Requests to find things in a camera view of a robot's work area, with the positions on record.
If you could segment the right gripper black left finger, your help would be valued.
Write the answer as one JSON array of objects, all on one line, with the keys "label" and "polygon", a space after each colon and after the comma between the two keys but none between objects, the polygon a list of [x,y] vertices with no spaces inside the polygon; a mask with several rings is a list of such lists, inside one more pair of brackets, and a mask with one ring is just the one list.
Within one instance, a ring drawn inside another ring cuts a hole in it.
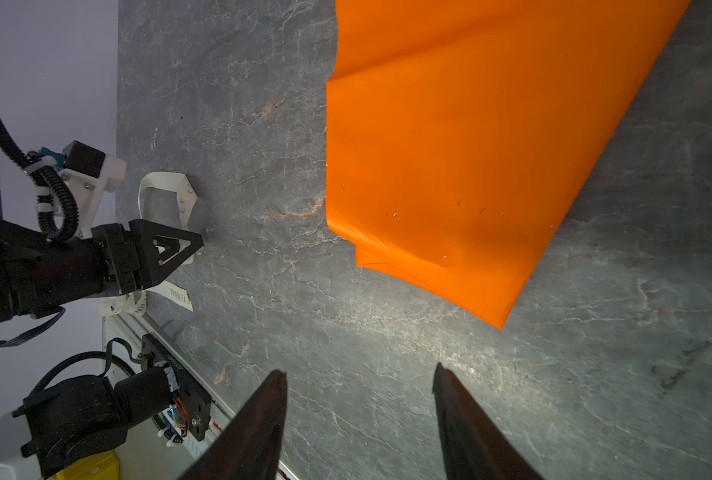
[{"label": "right gripper black left finger", "polygon": [[272,371],[183,479],[274,479],[287,414],[287,376]]}]

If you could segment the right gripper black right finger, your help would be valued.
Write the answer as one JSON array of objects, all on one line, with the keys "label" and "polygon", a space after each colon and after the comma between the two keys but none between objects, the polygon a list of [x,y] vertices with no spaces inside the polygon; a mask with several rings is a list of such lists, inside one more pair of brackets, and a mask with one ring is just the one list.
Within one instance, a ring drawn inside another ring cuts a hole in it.
[{"label": "right gripper black right finger", "polygon": [[444,468],[449,479],[539,479],[458,377],[436,366],[435,399]]}]

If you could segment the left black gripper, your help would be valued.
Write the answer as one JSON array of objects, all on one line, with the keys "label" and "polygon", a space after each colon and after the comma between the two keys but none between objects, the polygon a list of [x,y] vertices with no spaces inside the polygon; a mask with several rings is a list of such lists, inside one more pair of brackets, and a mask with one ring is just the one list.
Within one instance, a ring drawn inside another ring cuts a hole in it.
[{"label": "left black gripper", "polygon": [[50,242],[40,233],[0,223],[0,323],[42,318],[60,306],[91,297],[158,286],[203,246],[201,234],[153,221],[92,229],[93,237]]}]

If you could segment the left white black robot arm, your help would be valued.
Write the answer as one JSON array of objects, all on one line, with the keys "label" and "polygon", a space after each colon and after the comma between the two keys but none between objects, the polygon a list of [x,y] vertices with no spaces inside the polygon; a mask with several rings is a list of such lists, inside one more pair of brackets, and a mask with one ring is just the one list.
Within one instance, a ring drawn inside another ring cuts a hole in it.
[{"label": "left white black robot arm", "polygon": [[127,310],[112,314],[108,297],[81,297],[39,317],[21,312],[22,306],[45,299],[42,292],[26,297],[18,292],[37,273],[50,269],[62,287],[74,289],[89,281],[103,283],[109,268],[103,246],[81,237],[66,241],[62,229],[42,231],[35,185],[23,170],[32,152],[80,141],[123,158],[126,178],[115,191],[100,191],[91,183],[83,189],[96,201],[96,228],[127,228],[139,216],[139,161],[123,152],[119,140],[105,142],[81,129],[101,107],[75,108],[70,121],[55,121],[57,103],[21,97],[18,90],[28,82],[25,76],[0,82],[0,125],[10,143],[8,151],[0,149],[0,475],[38,479],[37,458],[22,453],[30,430],[20,406],[39,381],[48,378],[56,385],[88,375],[117,382],[124,369],[107,364],[107,354],[119,356],[124,367],[140,369],[142,351],[151,340],[166,349],[172,342],[147,315]]}]

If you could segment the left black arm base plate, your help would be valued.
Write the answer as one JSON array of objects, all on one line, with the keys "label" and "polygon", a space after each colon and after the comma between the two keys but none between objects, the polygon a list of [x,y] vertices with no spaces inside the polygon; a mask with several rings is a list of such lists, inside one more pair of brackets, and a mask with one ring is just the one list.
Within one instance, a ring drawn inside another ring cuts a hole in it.
[{"label": "left black arm base plate", "polygon": [[186,428],[196,441],[203,441],[212,425],[212,397],[174,353],[152,334],[142,337],[142,355],[146,367],[161,367],[172,372],[174,407],[180,413],[181,429]]}]

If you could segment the orange wrapping paper sheet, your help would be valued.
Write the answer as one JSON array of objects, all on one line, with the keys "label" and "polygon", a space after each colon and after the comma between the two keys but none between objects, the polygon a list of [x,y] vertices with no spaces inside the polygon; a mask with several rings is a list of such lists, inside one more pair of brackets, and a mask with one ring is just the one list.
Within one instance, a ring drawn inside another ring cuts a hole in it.
[{"label": "orange wrapping paper sheet", "polygon": [[502,328],[684,1],[340,1],[329,228]]}]

